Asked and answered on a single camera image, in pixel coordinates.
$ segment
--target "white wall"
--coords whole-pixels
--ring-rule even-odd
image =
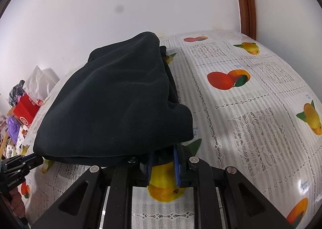
[[[283,58],[322,101],[322,8],[316,0],[255,0],[257,40]]]
[[[213,28],[240,30],[238,0],[12,0],[0,19],[0,110],[36,65],[61,78],[93,49],[143,31]]]

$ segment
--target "fruit print tablecloth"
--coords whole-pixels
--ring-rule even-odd
[[[160,45],[167,46],[179,100],[193,115],[194,139],[185,144],[212,166],[235,166],[294,228],[305,228],[322,203],[322,104],[310,87],[285,61],[238,32],[178,34],[160,38]],[[24,142],[31,149],[43,116],[71,74],[36,116]],[[40,169],[31,173],[31,222],[87,168],[55,163],[45,175]],[[134,188],[132,228],[193,228],[191,188],[162,187],[156,180],[149,190]]]

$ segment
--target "pile of clutter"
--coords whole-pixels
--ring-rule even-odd
[[[25,155],[29,146],[23,145],[31,123],[41,105],[57,82],[38,66],[26,80],[20,80],[9,93],[11,109],[7,117],[0,115],[1,159]]]

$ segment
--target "red shopping bag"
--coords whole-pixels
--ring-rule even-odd
[[[27,94],[24,94],[13,110],[13,113],[29,128],[39,108]]]

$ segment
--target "black folded cloth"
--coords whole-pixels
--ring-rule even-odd
[[[193,138],[158,37],[97,48],[46,113],[33,151],[64,163],[113,166]]]

